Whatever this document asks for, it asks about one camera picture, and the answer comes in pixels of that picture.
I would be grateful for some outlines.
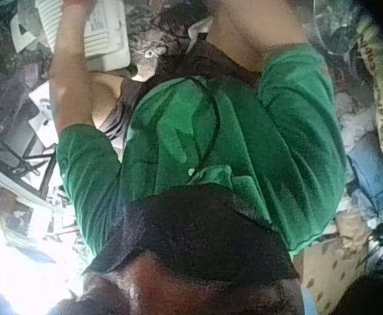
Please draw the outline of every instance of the black cord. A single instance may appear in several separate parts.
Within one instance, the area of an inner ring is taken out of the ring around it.
[[[210,104],[213,106],[214,113],[215,113],[215,119],[216,119],[215,129],[213,131],[212,139],[211,139],[211,141],[210,141],[210,143],[206,149],[206,152],[203,155],[203,158],[200,160],[197,167],[194,169],[194,172],[190,176],[190,179],[187,182],[187,184],[188,184],[203,169],[204,164],[206,163],[207,159],[209,158],[209,155],[211,154],[211,152],[213,151],[213,148],[216,144],[216,140],[217,140],[217,138],[219,136],[219,132],[220,132],[220,112],[219,112],[219,106],[217,105],[216,99],[215,99],[214,95],[209,91],[209,89],[203,83],[201,83],[199,80],[197,80],[195,77],[187,77],[187,79],[190,79],[192,82],[194,82],[194,84],[197,87],[199,87],[204,92],[204,94],[206,94],[208,96]]]

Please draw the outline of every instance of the green long-sleeve shirt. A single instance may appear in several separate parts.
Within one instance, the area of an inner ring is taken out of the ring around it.
[[[188,184],[234,190],[281,232],[289,251],[299,251],[321,235],[344,187],[344,149],[323,58],[309,45],[277,53],[256,91],[232,77],[198,80],[215,98],[220,130]],[[125,202],[187,184],[215,123],[205,90],[174,79],[140,101],[122,163],[100,131],[74,125],[62,132],[60,172],[94,254]]]

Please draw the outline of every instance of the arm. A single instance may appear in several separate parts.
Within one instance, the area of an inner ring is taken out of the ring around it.
[[[208,41],[251,71],[271,54],[307,43],[286,0],[210,0],[214,23]]]
[[[288,213],[282,220],[279,212],[277,222],[288,231],[290,249],[297,251],[321,235],[335,215],[346,176],[333,86],[323,57],[309,45],[276,53],[266,64],[258,99],[286,146],[288,162],[277,166],[271,185],[280,209]],[[307,220],[306,242],[293,243],[293,231]]]
[[[92,120],[92,88],[83,40],[87,15],[85,5],[64,8],[51,87],[56,94],[54,119],[60,138],[56,149],[60,174],[85,243],[97,254],[120,209],[121,164],[110,141],[96,130]]]
[[[58,29],[51,66],[51,87],[55,97],[53,114],[58,134],[75,124],[95,126],[83,38],[88,10],[81,4],[64,7]]]

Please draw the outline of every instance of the black shorts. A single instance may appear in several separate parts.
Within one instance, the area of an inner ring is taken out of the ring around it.
[[[226,54],[213,45],[198,41],[193,49],[182,57],[180,62],[159,62],[156,74],[146,82],[125,78],[122,82],[122,95],[116,108],[99,128],[111,140],[113,146],[124,148],[124,140],[134,109],[140,100],[157,85],[171,79],[200,75],[209,79],[221,76],[233,76],[244,83],[254,86],[260,78],[259,73],[250,72],[232,61]]]

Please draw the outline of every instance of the black cap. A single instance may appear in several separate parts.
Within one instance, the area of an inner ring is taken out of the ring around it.
[[[144,252],[174,273],[267,285],[298,278],[281,235],[233,191],[182,186],[128,203],[85,272],[108,273]]]

